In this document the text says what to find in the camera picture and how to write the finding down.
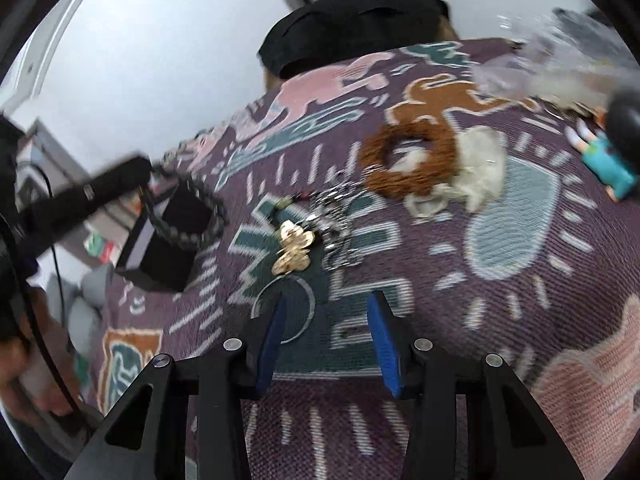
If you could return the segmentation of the person's left hand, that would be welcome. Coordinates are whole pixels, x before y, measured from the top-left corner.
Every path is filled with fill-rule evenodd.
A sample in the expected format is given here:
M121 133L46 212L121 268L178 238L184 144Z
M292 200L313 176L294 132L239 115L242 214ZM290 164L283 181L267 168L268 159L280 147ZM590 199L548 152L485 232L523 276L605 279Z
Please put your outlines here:
M52 318L48 308L46 292L41 287L29 287L32 306L35 309L38 328L44 342L52 353L58 372L70 395L77 399L79 379L74 372L74 358L67 349L67 330ZM22 314L20 327L30 343L27 350L23 341L13 338L1 344L1 405L14 418L35 425L35 409L56 416L66 416L73 409L61 388L55 382L47 364L43 362L29 327L26 315Z

